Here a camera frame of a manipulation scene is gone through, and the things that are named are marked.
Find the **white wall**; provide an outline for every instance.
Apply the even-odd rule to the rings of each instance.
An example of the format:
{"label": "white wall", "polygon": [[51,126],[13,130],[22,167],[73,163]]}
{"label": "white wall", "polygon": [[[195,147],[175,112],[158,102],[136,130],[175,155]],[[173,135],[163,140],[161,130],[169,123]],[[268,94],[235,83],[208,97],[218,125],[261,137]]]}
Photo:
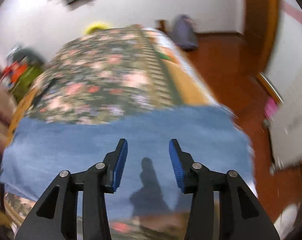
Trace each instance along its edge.
{"label": "white wall", "polygon": [[235,0],[235,30],[244,34],[245,0]]}
{"label": "white wall", "polygon": [[83,35],[94,21],[113,27],[172,20],[178,14],[195,19],[198,32],[241,30],[243,0],[94,0],[74,10],[63,0],[4,0],[0,7],[0,66],[16,43],[31,46],[50,60],[66,42]]}
{"label": "white wall", "polygon": [[275,46],[265,74],[282,97],[302,66],[302,24],[286,12],[283,2],[302,12],[296,0],[280,2]]}

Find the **gray backpack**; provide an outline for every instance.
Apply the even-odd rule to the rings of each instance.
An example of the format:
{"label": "gray backpack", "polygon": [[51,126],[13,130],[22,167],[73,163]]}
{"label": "gray backpack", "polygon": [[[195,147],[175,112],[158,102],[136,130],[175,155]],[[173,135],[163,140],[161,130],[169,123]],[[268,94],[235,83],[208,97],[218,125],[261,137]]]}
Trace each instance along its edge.
{"label": "gray backpack", "polygon": [[190,17],[180,15],[176,18],[170,38],[182,49],[193,50],[199,47],[196,33],[193,31]]}

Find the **blue towel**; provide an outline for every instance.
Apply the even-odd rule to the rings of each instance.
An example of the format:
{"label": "blue towel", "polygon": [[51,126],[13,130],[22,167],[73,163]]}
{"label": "blue towel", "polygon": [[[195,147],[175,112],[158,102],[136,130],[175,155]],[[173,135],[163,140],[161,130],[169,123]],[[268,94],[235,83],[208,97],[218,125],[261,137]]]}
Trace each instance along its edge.
{"label": "blue towel", "polygon": [[236,170],[252,185],[250,140],[231,118],[227,109],[213,106],[152,111],[103,125],[23,118],[4,151],[0,182],[7,191],[36,201],[61,170],[85,171],[126,138],[128,155],[120,187],[105,195],[109,220],[189,211],[192,196],[177,187],[169,140],[178,139],[183,151],[210,170]]}

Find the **bed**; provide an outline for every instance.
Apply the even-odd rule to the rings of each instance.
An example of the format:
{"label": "bed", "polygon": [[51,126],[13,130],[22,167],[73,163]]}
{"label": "bed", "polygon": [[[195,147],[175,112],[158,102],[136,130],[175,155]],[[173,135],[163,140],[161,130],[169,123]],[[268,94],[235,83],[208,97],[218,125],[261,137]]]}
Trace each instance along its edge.
{"label": "bed", "polygon": [[[96,50],[95,41],[101,50]],[[130,46],[133,60],[126,58],[125,46]],[[111,67],[105,68],[97,58]],[[117,66],[119,62],[123,62],[121,68]],[[19,103],[7,144],[24,116],[45,122],[102,124],[174,105],[219,106],[187,55],[153,28],[132,25],[86,35],[67,43],[46,68]],[[58,85],[38,105],[30,107],[52,77],[59,78]],[[123,95],[129,95],[130,100],[123,100]],[[256,194],[254,181],[249,187]],[[5,210],[15,232],[34,204],[5,193]],[[113,239],[183,239],[187,218],[188,213],[132,217],[110,221],[110,230]],[[81,223],[78,217],[78,239],[82,237]]]}

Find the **metal screw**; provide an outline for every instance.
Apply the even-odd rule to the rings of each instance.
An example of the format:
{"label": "metal screw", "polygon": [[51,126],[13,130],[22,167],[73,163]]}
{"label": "metal screw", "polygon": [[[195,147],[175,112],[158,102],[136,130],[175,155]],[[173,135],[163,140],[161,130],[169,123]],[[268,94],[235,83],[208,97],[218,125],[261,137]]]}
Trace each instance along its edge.
{"label": "metal screw", "polygon": [[201,163],[193,163],[192,164],[192,168],[198,170],[202,168],[202,164]]}
{"label": "metal screw", "polygon": [[68,171],[61,171],[60,172],[60,176],[63,178],[63,177],[66,177],[67,175],[69,174]]}
{"label": "metal screw", "polygon": [[236,176],[238,176],[238,173],[236,172],[236,171],[229,171],[228,172],[228,174],[229,174],[229,176],[231,176],[231,177],[236,177]]}
{"label": "metal screw", "polygon": [[103,169],[104,167],[105,167],[105,164],[104,164],[104,163],[97,163],[97,164],[95,165],[95,168],[97,168],[98,170]]}

